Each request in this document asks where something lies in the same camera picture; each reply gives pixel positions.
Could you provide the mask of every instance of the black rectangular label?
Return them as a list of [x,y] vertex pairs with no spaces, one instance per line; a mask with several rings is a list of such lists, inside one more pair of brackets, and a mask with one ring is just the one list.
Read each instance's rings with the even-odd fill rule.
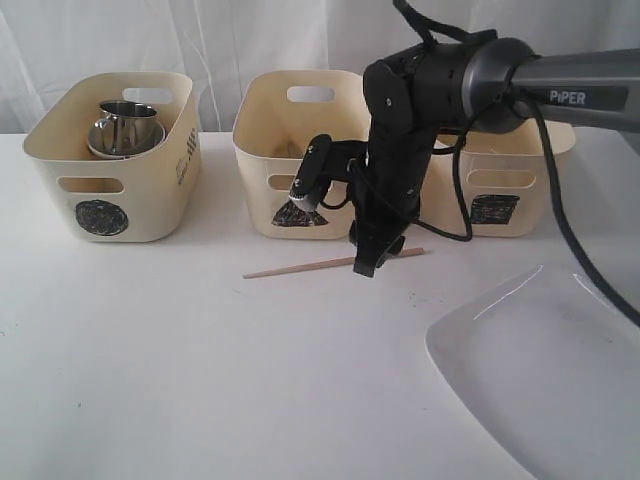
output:
[[559,107],[619,112],[629,97],[626,87],[530,87],[526,91],[539,103]]

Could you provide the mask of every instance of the white table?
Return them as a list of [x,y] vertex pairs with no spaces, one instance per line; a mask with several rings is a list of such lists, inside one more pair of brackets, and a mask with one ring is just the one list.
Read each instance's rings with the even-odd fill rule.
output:
[[[229,134],[201,135],[179,230],[129,245],[65,230],[23,138],[0,136],[0,478],[529,478],[451,392],[424,335],[537,263],[574,265],[550,216],[527,238],[466,245],[414,228],[408,246],[435,253],[374,280],[338,268],[247,281],[353,249],[255,233]],[[628,294],[639,183],[617,133],[578,129],[567,208]]]

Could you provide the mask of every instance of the cream plastic bin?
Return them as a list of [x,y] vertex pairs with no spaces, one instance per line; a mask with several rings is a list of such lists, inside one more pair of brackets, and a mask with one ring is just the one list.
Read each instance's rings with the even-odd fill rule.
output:
[[[571,125],[547,122],[558,168],[575,146]],[[441,136],[437,147],[451,146]],[[453,233],[464,223],[453,190],[451,155],[431,158],[420,218]],[[460,156],[460,178],[475,235],[517,237],[531,232],[549,204],[549,177],[535,121],[503,134],[470,133]]]
[[[333,99],[292,101],[292,87],[324,87],[333,91]],[[351,205],[306,214],[289,202],[289,188],[313,137],[328,133],[333,140],[366,140],[370,121],[362,77],[354,73],[277,71],[253,80],[233,142],[254,228],[274,238],[346,236],[354,218]],[[345,195],[345,185],[334,183],[326,202],[338,204]]]
[[[130,88],[170,92],[170,103],[151,103],[167,137],[141,155],[98,160],[86,144],[89,128],[100,117],[98,104],[122,99]],[[164,237],[180,223],[200,167],[193,82],[164,72],[89,77],[44,116],[23,148],[77,237],[95,242]]]

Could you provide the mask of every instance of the black circular label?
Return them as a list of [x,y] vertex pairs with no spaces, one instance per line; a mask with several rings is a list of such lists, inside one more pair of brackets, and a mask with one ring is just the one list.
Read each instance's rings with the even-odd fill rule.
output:
[[104,200],[90,200],[76,205],[76,221],[87,232],[110,237],[124,232],[129,219],[118,205]]

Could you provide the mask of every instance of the metal mug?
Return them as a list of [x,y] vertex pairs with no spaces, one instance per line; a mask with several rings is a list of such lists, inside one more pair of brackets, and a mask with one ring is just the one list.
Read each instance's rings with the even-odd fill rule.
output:
[[100,103],[102,118],[95,123],[100,129],[100,150],[107,155],[137,155],[155,146],[155,108],[127,100]]

